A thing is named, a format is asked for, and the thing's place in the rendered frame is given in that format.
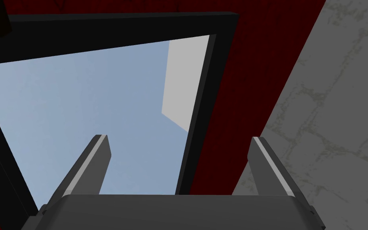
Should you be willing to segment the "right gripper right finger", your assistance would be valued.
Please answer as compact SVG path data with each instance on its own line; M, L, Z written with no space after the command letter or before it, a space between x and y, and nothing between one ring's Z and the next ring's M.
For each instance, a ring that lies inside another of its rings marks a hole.
M260 196L295 196L286 169L264 137L252 137L247 159Z

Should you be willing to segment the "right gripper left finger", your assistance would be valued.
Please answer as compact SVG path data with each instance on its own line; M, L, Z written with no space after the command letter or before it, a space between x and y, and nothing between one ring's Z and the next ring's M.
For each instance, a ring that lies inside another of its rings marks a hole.
M110 159L108 136L95 135L58 186L56 194L98 194Z

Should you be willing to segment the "black framed window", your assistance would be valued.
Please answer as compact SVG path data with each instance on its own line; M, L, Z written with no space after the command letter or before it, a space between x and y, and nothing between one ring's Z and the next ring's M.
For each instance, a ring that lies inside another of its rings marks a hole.
M127 115L150 124L161 111L167 41L196 52L193 119L160 163L176 193L191 194L198 159L239 15L232 12L10 15L0 37L0 227L38 211L78 144L94 131L127 135Z

